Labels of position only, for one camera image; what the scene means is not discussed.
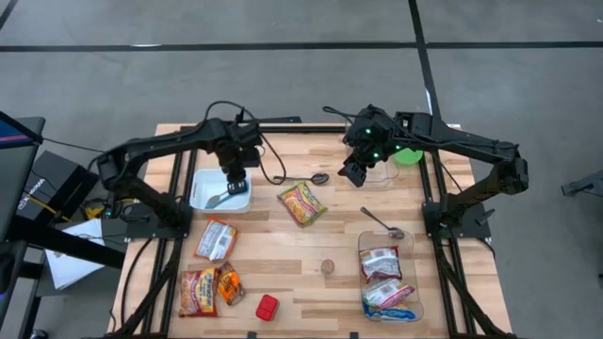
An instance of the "computer monitor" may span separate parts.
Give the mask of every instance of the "computer monitor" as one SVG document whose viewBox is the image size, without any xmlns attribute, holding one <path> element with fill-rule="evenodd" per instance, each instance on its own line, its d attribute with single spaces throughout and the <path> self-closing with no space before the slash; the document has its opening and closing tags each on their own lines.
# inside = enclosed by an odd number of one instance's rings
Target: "computer monitor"
<svg viewBox="0 0 603 339">
<path fill-rule="evenodd" d="M 42 137 L 0 111 L 0 150 L 42 143 Z"/>
</svg>

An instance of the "wooden tabletop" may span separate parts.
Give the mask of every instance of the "wooden tabletop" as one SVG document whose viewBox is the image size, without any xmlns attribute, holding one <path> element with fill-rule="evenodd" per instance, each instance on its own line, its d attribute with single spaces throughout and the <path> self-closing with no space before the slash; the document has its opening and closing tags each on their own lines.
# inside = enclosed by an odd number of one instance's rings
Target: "wooden tabletop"
<svg viewBox="0 0 603 339">
<path fill-rule="evenodd" d="M 180 126 L 181 124 L 160 124 L 156 133 L 161 135 L 173 132 Z M 180 259 L 169 337 L 244 337 L 247 331 L 256 331 L 259 337 L 347 338 L 351 331 L 357 331 L 361 338 L 447 338 L 432 242 L 425 235 L 420 213 L 424 196 L 418 166 L 399 168 L 395 179 L 356 188 L 347 179 L 336 175 L 346 158 L 346 148 L 341 143 L 342 135 L 266 134 L 266 137 L 283 158 L 288 175 L 311 175 L 316 172 L 331 175 L 331 181 L 324 186 L 310 185 L 312 192 L 328 206 L 329 211 L 313 225 L 300 228 L 276 199 L 276 195 L 289 186 L 272 186 L 264 179 L 260 169 L 251 169 L 253 187 L 250 212 L 217 216 L 240 231 L 229 261 L 240 274 L 248 294 L 235 306 L 226 305 L 217 296 L 218 317 L 180 318 L 177 315 L 180 308 L 180 273 L 218 266 L 193 256 L 207 223 L 207 216 L 196 212 Z M 461 186 L 471 186 L 474 183 L 467 158 L 445 152 L 441 152 L 441 157 Z M 187 153 L 184 159 L 179 192 L 183 190 Z M 207 155 L 199 151 L 197 159 L 197 169 L 218 167 L 218 159 L 213 154 Z M 276 158 L 270 151 L 264 154 L 262 161 L 270 176 L 282 175 Z M 150 161 L 145 181 L 159 191 L 167 191 L 172 164 L 173 156 Z M 438 197 L 429 157 L 428 168 L 434 197 Z M 379 175 L 389 178 L 397 173 L 393 164 L 385 164 L 371 175 L 378 179 Z M 456 192 L 449 178 L 446 180 L 448 191 Z M 383 324 L 369 321 L 363 315 L 358 277 L 358 236 L 364 231 L 380 231 L 382 226 L 363 215 L 359 211 L 362 206 L 386 224 L 400 227 L 415 236 L 416 283 L 425 310 L 420 321 Z M 117 319 L 120 318 L 125 275 L 142 243 L 144 240 L 134 241 L 127 249 L 113 306 L 113 314 Z M 510 331 L 492 253 L 473 239 L 459 240 L 459 244 L 470 292 L 495 324 L 504 331 Z M 154 240 L 135 267 L 128 287 L 126 318 L 134 312 L 147 293 L 156 247 L 157 240 Z M 166 258 L 170 252 L 171 244 L 167 248 Z M 320 265 L 326 259 L 331 259 L 335 265 L 334 272 L 327 277 L 320 272 Z M 159 329 L 164 293 L 165 288 L 157 298 L 154 331 Z M 280 301 L 277 314 L 271 322 L 255 317 L 255 309 L 264 294 L 270 294 Z M 459 331 L 462 331 L 464 325 L 461 308 L 454 292 L 453 299 Z"/>
</svg>

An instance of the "red cube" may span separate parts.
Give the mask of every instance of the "red cube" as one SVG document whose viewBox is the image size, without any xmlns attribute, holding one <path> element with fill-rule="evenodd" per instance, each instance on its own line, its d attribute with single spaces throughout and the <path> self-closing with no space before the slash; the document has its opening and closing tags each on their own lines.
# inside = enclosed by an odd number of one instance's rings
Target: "red cube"
<svg viewBox="0 0 603 339">
<path fill-rule="evenodd" d="M 269 295 L 264 295 L 260 300 L 260 304 L 257 306 L 255 316 L 265 321 L 271 321 L 272 318 L 274 318 L 274 314 L 276 314 L 276 309 L 278 307 L 279 300 Z"/>
</svg>

